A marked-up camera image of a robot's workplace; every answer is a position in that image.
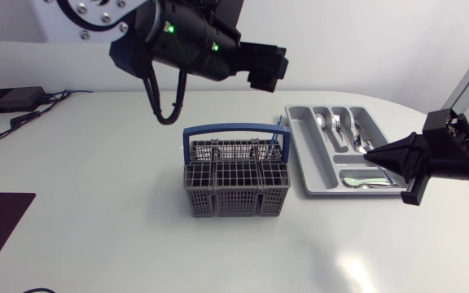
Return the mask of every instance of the dishwasher cutlery basket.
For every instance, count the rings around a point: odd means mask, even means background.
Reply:
[[[275,139],[193,141],[225,131],[283,135]],[[291,182],[287,171],[291,131],[277,125],[233,123],[184,129],[184,188],[194,217],[278,216]]]

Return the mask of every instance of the plastic grid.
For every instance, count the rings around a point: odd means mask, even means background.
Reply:
[[[265,191],[264,198],[261,202],[261,216],[278,216],[282,211],[287,188],[268,189]]]
[[[258,187],[258,166],[256,161],[219,161],[216,162],[217,186],[253,186]]]
[[[213,163],[194,162],[186,166],[185,186],[187,187],[208,187],[213,186]]]
[[[288,186],[287,164],[282,161],[261,161],[261,177],[266,186]]]
[[[213,206],[210,194],[202,190],[188,190],[187,196],[193,211],[193,216],[212,216]]]
[[[218,140],[192,142],[190,148],[191,161],[212,161],[213,148]]]
[[[253,216],[258,198],[255,191],[221,191],[217,202],[218,216]]]
[[[191,161],[217,160],[280,160],[282,149],[270,140],[252,139],[249,141],[209,141],[192,142]]]
[[[256,160],[258,141],[218,141],[217,160]]]
[[[277,142],[271,143],[270,140],[259,141],[258,159],[259,160],[280,160],[282,159],[282,148]]]
[[[184,180],[195,217],[280,214],[289,179],[279,144],[198,141],[190,153]]]

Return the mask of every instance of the gray cutlery tray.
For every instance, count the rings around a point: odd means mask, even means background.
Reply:
[[[363,141],[373,148],[388,143],[383,132],[361,106],[290,105],[285,112],[291,126],[292,137],[305,189],[310,195],[400,195],[407,185],[403,178],[386,169],[384,171],[399,187],[360,189],[344,185],[344,177],[356,179],[383,178],[375,165],[353,148],[358,131]],[[318,125],[316,114],[325,117],[325,129]],[[335,128],[334,114],[340,115],[341,130]]]

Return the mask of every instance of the blue basket handle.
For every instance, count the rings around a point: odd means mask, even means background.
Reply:
[[[283,135],[283,153],[282,162],[289,160],[289,145],[291,144],[291,129],[285,126],[266,125],[259,123],[220,123],[215,125],[201,125],[184,129],[184,162],[189,164],[191,161],[189,153],[189,137],[192,135],[217,133],[225,131],[254,131],[263,133],[277,133]]]

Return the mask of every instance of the table surface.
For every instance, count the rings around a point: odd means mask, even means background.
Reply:
[[[357,94],[188,92],[163,126],[144,93],[74,95],[0,141],[0,192],[37,194],[0,253],[0,292],[469,291],[465,181],[431,179],[421,207],[310,197],[292,146],[279,217],[191,216],[183,128],[274,124],[287,104],[365,106],[390,141],[425,119]]]

